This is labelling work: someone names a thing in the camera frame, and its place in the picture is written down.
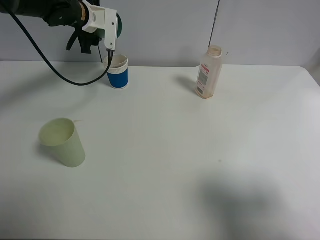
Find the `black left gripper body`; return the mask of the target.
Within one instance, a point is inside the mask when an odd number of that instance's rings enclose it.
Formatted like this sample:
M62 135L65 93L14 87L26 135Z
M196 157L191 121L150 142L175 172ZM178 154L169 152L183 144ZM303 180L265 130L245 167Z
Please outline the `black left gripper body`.
M88 9L82 0L49 0L42 19L50 27L82 28L88 22Z

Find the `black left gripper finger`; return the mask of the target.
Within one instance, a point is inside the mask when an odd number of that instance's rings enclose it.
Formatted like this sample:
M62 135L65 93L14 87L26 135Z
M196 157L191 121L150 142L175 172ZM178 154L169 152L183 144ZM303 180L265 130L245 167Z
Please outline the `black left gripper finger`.
M75 34L78 38L82 54L91 54L91 47L98 46L102 40L96 33L88 33L83 30L75 30Z

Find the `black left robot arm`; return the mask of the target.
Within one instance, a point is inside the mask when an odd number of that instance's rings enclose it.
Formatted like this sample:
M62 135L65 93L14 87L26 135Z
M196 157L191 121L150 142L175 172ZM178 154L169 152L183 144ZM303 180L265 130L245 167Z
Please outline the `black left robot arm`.
M41 18L49 27L69 26L74 28L66 49L69 51L76 40L81 52L91 54L91 47L98 46L102 38L97 33L88 33L82 28L89 22L89 8L83 0L2 0L0 12L16 16Z

